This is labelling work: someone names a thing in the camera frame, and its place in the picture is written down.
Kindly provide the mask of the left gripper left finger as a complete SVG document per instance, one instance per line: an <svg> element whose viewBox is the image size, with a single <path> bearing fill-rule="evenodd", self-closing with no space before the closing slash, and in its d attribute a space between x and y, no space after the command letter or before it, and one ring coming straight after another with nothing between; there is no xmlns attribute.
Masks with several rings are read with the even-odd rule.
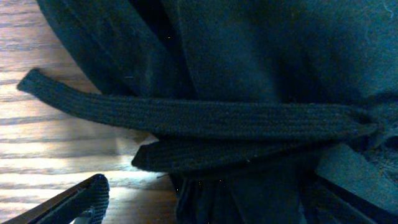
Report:
<svg viewBox="0 0 398 224"><path fill-rule="evenodd" d="M101 224L108 205L108 180L95 174L4 224Z"/></svg>

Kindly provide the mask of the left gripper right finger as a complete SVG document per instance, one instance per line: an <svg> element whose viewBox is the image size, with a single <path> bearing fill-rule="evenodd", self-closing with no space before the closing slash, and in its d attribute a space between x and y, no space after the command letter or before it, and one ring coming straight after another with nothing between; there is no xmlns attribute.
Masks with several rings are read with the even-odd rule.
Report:
<svg viewBox="0 0 398 224"><path fill-rule="evenodd" d="M385 178L303 180L305 223L397 224L397 186Z"/></svg>

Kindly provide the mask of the large black garment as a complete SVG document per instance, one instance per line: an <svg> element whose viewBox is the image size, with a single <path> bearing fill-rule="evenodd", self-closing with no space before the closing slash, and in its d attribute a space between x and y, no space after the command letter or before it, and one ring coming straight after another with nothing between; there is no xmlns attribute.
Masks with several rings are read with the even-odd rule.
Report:
<svg viewBox="0 0 398 224"><path fill-rule="evenodd" d="M31 70L18 89L147 131L179 223L305 223L303 180L397 186L397 2L39 1L97 87Z"/></svg>

